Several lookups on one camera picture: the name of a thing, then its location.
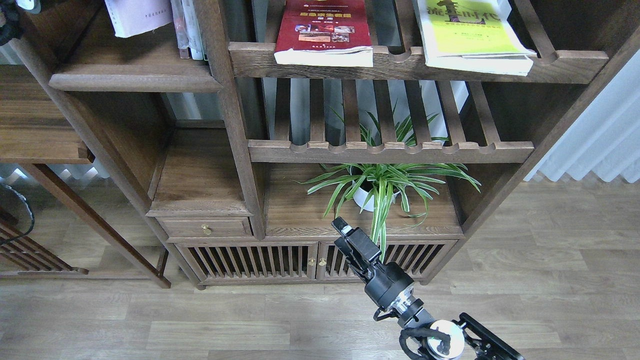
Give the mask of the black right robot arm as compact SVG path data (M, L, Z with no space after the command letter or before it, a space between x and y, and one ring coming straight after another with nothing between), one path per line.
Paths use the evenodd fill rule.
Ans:
M335 218L340 233L334 242L349 268L365 284L365 292L377 305L375 321L397 318L398 342L412 360L457 360L470 346L478 360L521 360L522 355L467 313L458 320L437 320L414 297L413 279L395 262L383 264L380 248L361 230Z

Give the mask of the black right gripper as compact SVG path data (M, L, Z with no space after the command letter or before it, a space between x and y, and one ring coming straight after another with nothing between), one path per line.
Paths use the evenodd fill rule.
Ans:
M340 233L334 241L350 269L365 281L365 293L382 310L389 310L399 294L414 283L396 262L382 264L382 251L361 228L353 228L340 216L331 225Z

